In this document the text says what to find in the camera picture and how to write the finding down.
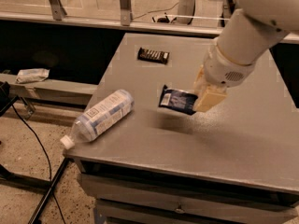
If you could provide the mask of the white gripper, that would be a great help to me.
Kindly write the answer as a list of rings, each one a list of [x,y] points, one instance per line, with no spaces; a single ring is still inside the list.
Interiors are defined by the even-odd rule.
[[[240,85],[254,68],[255,63],[239,65],[229,61],[215,44],[210,45],[204,58],[204,64],[200,66],[193,83],[193,89],[198,98],[192,109],[196,112],[207,112],[218,105],[227,96],[226,88],[222,87]]]

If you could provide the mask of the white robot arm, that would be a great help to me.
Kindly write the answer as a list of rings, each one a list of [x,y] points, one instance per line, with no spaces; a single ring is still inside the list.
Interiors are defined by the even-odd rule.
[[[299,0],[235,0],[235,11],[206,51],[193,109],[206,112],[240,85],[265,51],[299,31]]]

